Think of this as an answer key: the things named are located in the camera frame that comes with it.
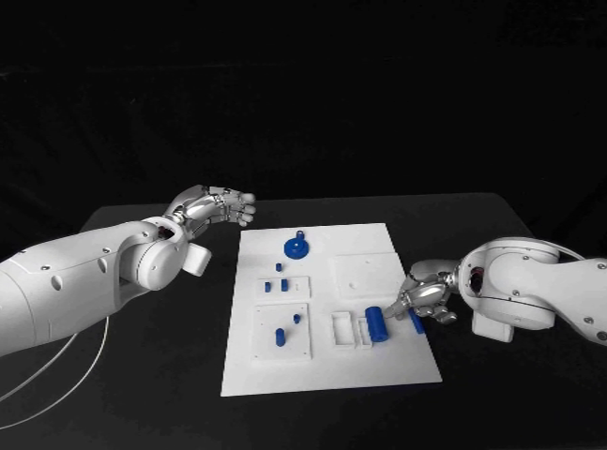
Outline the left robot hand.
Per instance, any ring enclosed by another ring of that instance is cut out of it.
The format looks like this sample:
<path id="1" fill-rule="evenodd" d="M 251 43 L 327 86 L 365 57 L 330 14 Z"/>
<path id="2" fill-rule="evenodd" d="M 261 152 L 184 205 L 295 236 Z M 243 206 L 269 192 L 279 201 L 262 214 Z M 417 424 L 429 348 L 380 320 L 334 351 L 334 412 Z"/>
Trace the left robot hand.
<path id="1" fill-rule="evenodd" d="M 163 216 L 181 226 L 189 240 L 194 240 L 216 223 L 246 227 L 255 213 L 255 196 L 228 187 L 196 185 L 173 199 Z"/>

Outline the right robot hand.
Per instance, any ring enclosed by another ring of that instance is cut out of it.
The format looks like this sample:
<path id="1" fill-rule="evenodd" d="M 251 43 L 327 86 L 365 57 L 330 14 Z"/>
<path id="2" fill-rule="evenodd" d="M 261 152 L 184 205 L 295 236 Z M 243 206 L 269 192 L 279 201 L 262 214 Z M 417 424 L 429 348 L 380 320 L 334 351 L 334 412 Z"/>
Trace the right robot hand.
<path id="1" fill-rule="evenodd" d="M 458 292 L 460 263 L 454 260 L 422 260 L 411 265 L 396 300 L 385 308 L 385 319 L 401 319 L 405 312 L 429 317 L 440 324 L 453 323 L 457 315 L 445 307 L 453 293 Z"/>

